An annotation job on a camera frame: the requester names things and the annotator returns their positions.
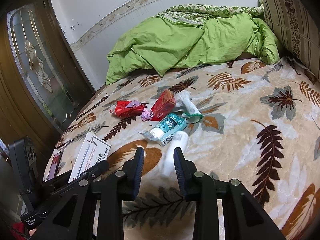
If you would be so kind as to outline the white medicine box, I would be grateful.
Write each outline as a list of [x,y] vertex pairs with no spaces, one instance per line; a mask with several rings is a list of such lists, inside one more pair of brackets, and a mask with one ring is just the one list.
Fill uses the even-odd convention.
[[94,132],[88,132],[81,145],[68,182],[71,183],[78,179],[83,172],[100,161],[107,160],[110,150],[111,144],[100,139]]

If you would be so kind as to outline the torn red paper box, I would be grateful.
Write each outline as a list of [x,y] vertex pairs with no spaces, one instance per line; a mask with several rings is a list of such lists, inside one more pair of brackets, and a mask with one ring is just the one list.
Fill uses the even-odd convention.
[[127,118],[141,115],[145,108],[146,105],[137,100],[117,101],[114,109],[110,109],[109,112],[118,118]]

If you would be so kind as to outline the purple wrapper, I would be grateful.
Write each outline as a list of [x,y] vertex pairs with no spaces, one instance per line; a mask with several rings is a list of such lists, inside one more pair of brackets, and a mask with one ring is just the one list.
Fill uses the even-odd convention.
[[152,117],[153,117],[153,112],[151,110],[148,110],[147,108],[143,109],[141,113],[142,121],[150,121]]

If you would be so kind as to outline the teal tissue pack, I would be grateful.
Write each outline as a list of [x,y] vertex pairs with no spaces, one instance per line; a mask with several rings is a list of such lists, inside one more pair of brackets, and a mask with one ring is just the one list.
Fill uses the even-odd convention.
[[182,131],[186,127],[185,118],[170,113],[159,121],[156,126],[153,126],[149,131],[141,133],[141,135],[146,139],[157,142],[161,146],[165,146],[172,140],[176,132]]

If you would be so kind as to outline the white spray bottle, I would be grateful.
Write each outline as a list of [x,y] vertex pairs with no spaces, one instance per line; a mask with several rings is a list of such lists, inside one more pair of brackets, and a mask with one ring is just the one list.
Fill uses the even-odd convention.
[[176,148],[180,148],[182,152],[185,151],[187,143],[189,140],[189,135],[184,131],[177,131],[170,145],[165,153],[164,163],[162,168],[162,177],[169,178],[175,171],[174,167],[174,151]]

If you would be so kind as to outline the red cigarette pack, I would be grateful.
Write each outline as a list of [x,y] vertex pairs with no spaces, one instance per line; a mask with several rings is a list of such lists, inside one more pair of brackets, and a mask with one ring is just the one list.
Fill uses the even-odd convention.
[[175,107],[176,100],[173,93],[165,89],[154,105],[151,107],[152,118],[151,121],[161,121],[165,118],[171,110]]

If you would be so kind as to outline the white sock green cuff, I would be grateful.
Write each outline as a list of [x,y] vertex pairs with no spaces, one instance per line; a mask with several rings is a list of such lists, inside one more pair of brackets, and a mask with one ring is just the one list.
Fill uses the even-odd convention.
[[176,101],[172,112],[185,118],[187,124],[196,124],[201,121],[203,115],[190,99],[190,92],[183,90],[174,95]]

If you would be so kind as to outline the smartphone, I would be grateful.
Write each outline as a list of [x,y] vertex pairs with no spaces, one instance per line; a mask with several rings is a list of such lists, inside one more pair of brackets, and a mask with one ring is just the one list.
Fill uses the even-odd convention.
[[53,159],[49,168],[49,173],[47,176],[47,180],[51,180],[54,179],[58,173],[58,168],[60,165],[60,160],[62,157],[62,152],[55,149],[53,152]]

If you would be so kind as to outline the leaf pattern fleece blanket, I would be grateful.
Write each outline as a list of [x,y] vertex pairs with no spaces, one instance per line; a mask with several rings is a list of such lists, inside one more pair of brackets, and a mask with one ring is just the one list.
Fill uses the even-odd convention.
[[109,172],[145,151],[137,199],[123,204],[126,239],[191,239],[195,204],[183,200],[166,146],[143,137],[150,124],[112,114],[119,100],[149,106],[163,90],[186,92],[202,114],[189,124],[185,157],[214,179],[240,180],[287,239],[306,236],[319,214],[319,80],[287,58],[143,72],[104,87],[56,144],[59,173],[71,170],[88,132],[111,145]]

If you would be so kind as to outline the wooden glass door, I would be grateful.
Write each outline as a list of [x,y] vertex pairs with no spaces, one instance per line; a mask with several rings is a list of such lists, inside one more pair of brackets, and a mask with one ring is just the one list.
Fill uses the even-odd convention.
[[48,159],[94,90],[50,0],[1,0],[1,139],[30,137]]

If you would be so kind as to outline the green quilt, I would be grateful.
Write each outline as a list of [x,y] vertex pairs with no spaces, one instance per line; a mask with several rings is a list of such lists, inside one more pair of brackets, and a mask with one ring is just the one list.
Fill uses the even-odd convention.
[[147,18],[121,35],[107,55],[106,84],[138,69],[159,76],[171,68],[233,61],[246,53],[279,61],[280,42],[263,20],[264,7],[181,4]]

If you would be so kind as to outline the striped floral headboard cushion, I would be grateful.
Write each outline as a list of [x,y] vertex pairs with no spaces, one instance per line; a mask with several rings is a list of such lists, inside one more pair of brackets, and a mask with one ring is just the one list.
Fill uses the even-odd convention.
[[281,44],[319,79],[319,29],[300,0],[263,0],[265,21]]

